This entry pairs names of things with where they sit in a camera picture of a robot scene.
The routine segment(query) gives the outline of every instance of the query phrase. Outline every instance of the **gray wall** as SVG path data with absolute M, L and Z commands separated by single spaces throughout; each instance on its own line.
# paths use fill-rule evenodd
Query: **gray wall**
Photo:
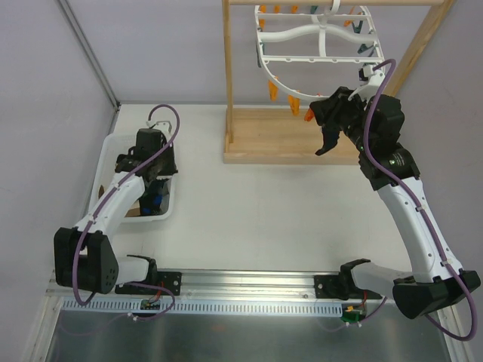
M 20 360 L 113 110 L 53 0 L 0 5 L 0 360 Z
M 121 101 L 226 102 L 221 0 L 70 3 Z M 267 80 L 257 67 L 254 7 L 231 9 L 235 101 L 269 103 Z M 370 10 L 384 54 L 399 60 L 428 8 Z M 308 14 L 309 6 L 300 7 L 302 11 Z M 266 30 L 274 30 L 268 26 L 267 22 Z M 358 48 L 356 44 L 341 46 L 337 40 L 328 36 L 328 54 L 349 55 Z M 279 55 L 297 51 L 312 54 L 307 52 L 317 51 L 314 44 L 317 41 L 308 36 L 287 44 L 268 44 L 266 51 Z M 358 84 L 357 66 L 283 63 L 271 65 L 270 69 L 285 84 L 313 94 L 331 94 L 341 84 Z M 280 100 L 287 104 L 287 97 L 280 96 Z
M 483 47 L 475 31 L 481 14 L 479 0 L 456 2 L 400 97 L 404 145 L 420 167 L 432 212 L 464 267 L 483 276 Z M 483 289 L 474 294 L 482 316 Z M 459 310 L 467 333 L 466 304 Z M 475 360 L 483 360 L 481 330 L 471 346 Z

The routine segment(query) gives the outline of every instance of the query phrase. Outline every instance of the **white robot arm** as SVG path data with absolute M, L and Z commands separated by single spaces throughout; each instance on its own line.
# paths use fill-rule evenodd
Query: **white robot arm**
M 360 74 L 361 79 L 367 82 L 366 88 L 363 86 L 361 90 L 353 91 L 340 87 L 327 100 L 310 103 L 310 112 L 321 126 L 324 140 L 323 147 L 316 154 L 323 155 L 335 147 L 341 131 L 352 141 L 359 150 L 362 173 L 395 220 L 412 270 L 397 271 L 360 259 L 342 265 L 339 278 L 324 284 L 324 290 L 339 299 L 348 299 L 360 295 L 358 292 L 370 290 L 394 299 L 399 310 L 412 319 L 453 305 L 465 296 L 455 275 L 447 268 L 448 264 L 470 292 L 481 282 L 475 271 L 463 269 L 446 244 L 427 204 L 416 163 L 410 152 L 398 143 L 405 116 L 396 98 L 380 96 L 368 134 L 371 157 L 387 172 L 382 172 L 373 163 L 374 160 L 370 161 L 365 151 L 365 122 L 372 104 L 372 99 L 368 97 L 378 89 L 380 76 L 377 70 L 366 67 Z M 405 187 L 388 173 L 401 180 Z M 424 217 L 429 219 L 434 231 L 429 230 Z
M 165 121 L 149 122 L 148 126 L 138 131 L 136 145 L 129 153 L 118 156 L 111 184 L 89 213 L 73 228 L 57 231 L 54 257 L 59 285 L 74 287 L 73 270 L 77 271 L 77 287 L 93 293 L 108 293 L 115 285 L 128 282 L 157 284 L 154 259 L 116 257 L 110 243 L 135 201 L 140 202 L 141 216 L 159 212 L 163 185 L 177 172 L 174 149 L 167 144 L 171 125 Z M 78 267 L 74 268 L 76 248 L 81 240 L 84 252 L 77 256 Z

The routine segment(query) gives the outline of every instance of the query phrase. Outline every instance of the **wooden stand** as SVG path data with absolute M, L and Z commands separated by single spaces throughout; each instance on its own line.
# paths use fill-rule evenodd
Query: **wooden stand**
M 357 164 L 358 152 L 341 135 L 339 145 L 322 157 L 314 155 L 322 146 L 315 121 L 294 117 L 290 109 L 235 108 L 233 102 L 230 5 L 331 5 L 332 0 L 222 0 L 226 72 L 226 136 L 224 161 L 233 164 Z M 454 0 L 341 0 L 341 5 L 431 5 L 426 18 L 402 57 L 386 94 L 395 96 L 413 69 Z
M 229 164 L 357 164 L 358 152 L 344 135 L 324 157 L 322 133 L 314 122 L 294 117 L 290 109 L 234 108 L 233 142 L 225 137 L 224 161 Z

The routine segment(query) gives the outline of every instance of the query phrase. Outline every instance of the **white plastic bin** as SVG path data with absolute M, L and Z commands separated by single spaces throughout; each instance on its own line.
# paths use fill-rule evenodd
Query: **white plastic bin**
M 100 152 L 99 163 L 97 164 L 96 176 L 94 178 L 94 186 L 92 188 L 91 200 L 89 201 L 89 210 L 94 207 L 99 199 L 99 187 L 102 185 L 105 190 L 109 187 L 112 177 L 114 176 L 115 161 L 120 154 L 127 154 L 130 147 L 136 144 L 136 134 L 110 134 L 103 143 Z M 167 181 L 169 195 L 163 198 L 163 204 L 168 203 L 166 212 L 162 215 L 155 216 L 136 216 L 125 217 L 122 222 L 148 222 L 159 221 L 168 218 L 173 212 L 174 206 L 174 190 L 176 184 L 176 174 Z

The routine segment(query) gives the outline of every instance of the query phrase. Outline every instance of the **wooden base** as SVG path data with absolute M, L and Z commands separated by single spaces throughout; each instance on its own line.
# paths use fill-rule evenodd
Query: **wooden base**
M 226 132 L 224 161 L 227 164 L 357 164 L 358 152 L 343 134 L 339 144 L 323 156 L 320 127 L 305 122 L 305 110 L 294 117 L 290 109 L 232 111 L 233 142 Z

